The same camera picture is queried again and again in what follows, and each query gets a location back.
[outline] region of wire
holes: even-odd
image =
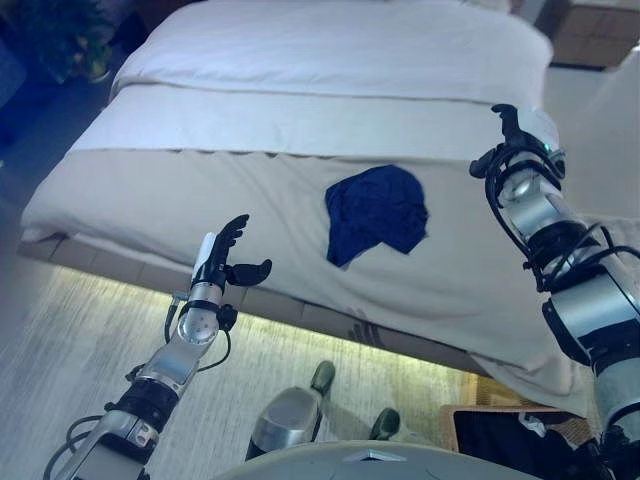
[[[628,247],[627,245],[616,245],[616,246],[608,248],[607,250],[604,250],[602,252],[598,252],[595,255],[591,255],[584,262],[580,263],[579,266],[588,267],[588,266],[591,266],[591,265],[593,265],[595,263],[598,263],[603,258],[609,257],[609,256],[614,255],[614,254],[617,255],[618,253],[628,253],[628,254],[633,255],[634,257],[636,257],[637,259],[640,260],[640,251],[639,250],[636,250],[633,247]]]
[[[67,445],[69,446],[69,450],[71,450],[71,453],[76,453],[76,447],[74,446],[74,442],[71,441],[71,439],[73,438],[71,436],[73,434],[73,430],[77,426],[82,425],[83,423],[97,422],[101,418],[102,418],[102,415],[91,415],[89,417],[80,418],[71,424],[71,426],[67,429],[67,435],[66,435]]]
[[[504,220],[502,213],[500,212],[500,208],[498,207],[498,195],[496,192],[496,184],[500,174],[500,167],[502,165],[506,165],[515,155],[519,153],[519,151],[523,151],[523,150],[515,150],[512,148],[502,148],[499,151],[499,153],[497,153],[497,156],[493,159],[491,164],[487,167],[485,183],[484,183],[485,196],[487,197],[487,201],[489,202],[489,207],[493,212],[493,216],[496,218],[496,220],[498,221],[502,229],[505,231],[509,239],[516,245],[518,250],[520,250],[520,252],[522,252],[522,254],[527,259],[527,261],[524,264],[524,267],[531,268],[531,271],[533,272],[533,276],[536,280],[536,289],[539,292],[542,292],[544,287],[542,271],[540,270],[540,268],[536,263],[531,261],[532,259],[531,251],[529,250],[527,245],[524,244],[513,233],[512,229],[509,228],[509,226]],[[543,156],[543,161],[545,161],[545,163],[549,163],[549,161],[545,159],[544,156]]]
[[[75,437],[72,437],[70,439],[71,445],[78,443],[80,440],[84,440],[89,436],[90,433],[91,433],[90,431],[82,432],[76,435]],[[42,480],[51,480],[51,472],[53,471],[53,467],[55,467],[56,463],[58,462],[62,454],[67,450],[69,450],[69,445],[70,445],[69,442],[65,442],[64,445],[58,448],[58,450],[56,450],[55,453],[51,455],[51,458],[49,459],[49,462],[47,463],[47,466],[44,469],[44,473],[42,474]]]
[[[146,363],[141,363],[140,365],[136,365],[131,369],[129,373],[127,373],[124,378],[126,378],[129,382],[133,382],[138,375],[138,372],[144,368]]]
[[[169,306],[169,310],[167,310],[167,316],[164,319],[164,341],[165,343],[169,343],[171,340],[171,324],[173,323],[173,318],[176,315],[176,310],[178,310],[178,304],[175,303],[175,299],[171,302]]]
[[[229,358],[229,355],[231,354],[231,335],[229,335],[229,332],[226,330],[223,330],[223,332],[225,337],[227,337],[227,352],[224,354],[224,357],[222,357],[217,362],[212,363],[211,365],[207,365],[206,367],[199,368],[198,372],[204,372],[205,370],[209,370],[213,367],[217,367],[218,365],[223,363],[227,358]]]
[[[580,248],[580,246],[591,236],[591,233],[593,233],[593,231],[600,226],[601,226],[600,223],[594,223],[593,225],[591,225],[587,229],[587,231],[584,232],[584,234],[582,234],[582,236],[573,245],[573,247],[571,247],[569,250],[565,252],[565,254],[562,256],[562,259],[554,267],[554,269],[551,271],[549,276],[545,278],[545,283],[544,283],[545,290],[551,290],[553,288],[553,285],[555,284],[555,281],[558,278],[558,274],[562,270],[562,267],[564,267],[564,264],[567,263],[567,261],[569,260],[569,257],[573,255],[575,251],[578,248]]]
[[[611,238],[611,233],[609,232],[609,229],[605,226],[600,227],[600,229],[602,230],[602,235],[604,235],[604,239],[607,242],[607,247],[609,248],[613,248],[613,238]]]

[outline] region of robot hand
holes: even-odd
[[[271,272],[270,260],[261,265],[229,266],[226,263],[229,249],[242,235],[248,219],[249,215],[242,215],[229,222],[217,236],[213,233],[205,236],[195,263],[189,297],[180,311],[173,335],[169,338],[171,319],[177,308],[175,303],[170,307],[165,325],[167,344],[145,365],[134,369],[128,377],[131,387],[116,404],[107,404],[107,413],[86,435],[86,440],[56,476],[57,480],[146,478],[144,465],[195,374],[222,363],[229,354],[228,332],[235,323],[237,311],[230,305],[220,306],[225,284],[257,285]],[[216,364],[198,368],[220,329],[227,336],[227,354]]]

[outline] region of potted plant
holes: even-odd
[[[13,17],[20,36],[38,62],[59,83],[83,75],[108,75],[112,27],[98,0],[19,0]]]

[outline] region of carpet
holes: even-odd
[[[0,471],[41,478],[75,419],[102,413],[134,365],[162,345],[170,297],[57,267],[0,352]],[[336,365],[318,439],[364,439],[393,407],[406,427],[439,444],[439,409],[460,403],[463,372],[249,315],[231,332],[231,356],[198,374],[149,464],[154,480],[211,478],[242,463],[256,416],[281,390]],[[224,341],[204,362],[220,358]]]

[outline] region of bed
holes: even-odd
[[[20,251],[184,290],[199,242],[249,213],[230,263],[273,260],[243,311],[489,374],[584,413],[576,366],[469,161],[500,142],[489,106],[539,106],[549,42],[451,1],[211,0],[150,35],[109,106],[38,187]],[[326,259],[324,192],[395,164],[422,184],[427,237]]]

